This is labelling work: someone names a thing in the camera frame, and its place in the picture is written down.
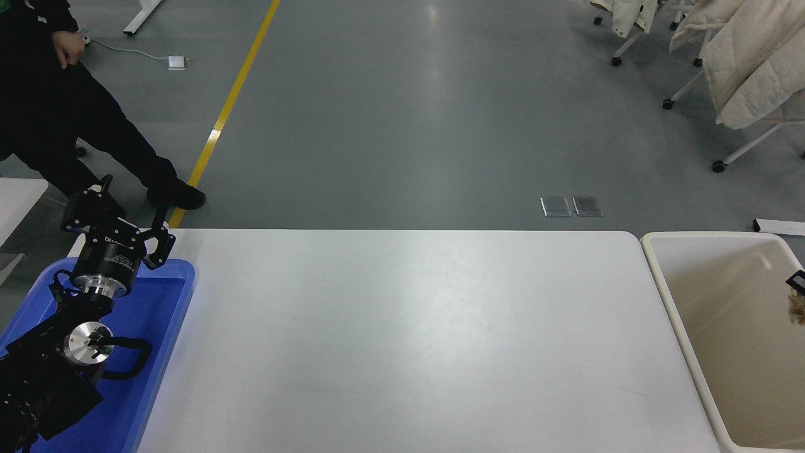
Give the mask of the person's hand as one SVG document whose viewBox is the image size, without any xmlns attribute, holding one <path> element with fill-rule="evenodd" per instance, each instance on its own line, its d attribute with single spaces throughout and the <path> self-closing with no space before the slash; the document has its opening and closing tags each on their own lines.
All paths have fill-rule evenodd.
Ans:
<svg viewBox="0 0 805 453">
<path fill-rule="evenodd" d="M 77 65 L 84 54 L 83 37 L 76 31 L 52 32 L 51 40 L 61 69 Z"/>
</svg>

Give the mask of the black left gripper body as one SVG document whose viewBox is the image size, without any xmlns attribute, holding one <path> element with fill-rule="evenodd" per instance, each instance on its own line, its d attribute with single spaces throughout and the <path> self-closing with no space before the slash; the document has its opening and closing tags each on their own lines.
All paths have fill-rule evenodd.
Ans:
<svg viewBox="0 0 805 453">
<path fill-rule="evenodd" d="M 84 245 L 70 281 L 74 286 L 85 286 L 90 278 L 104 276 L 132 286 L 145 255 L 137 226 L 124 219 L 107 219 L 84 232 Z"/>
</svg>

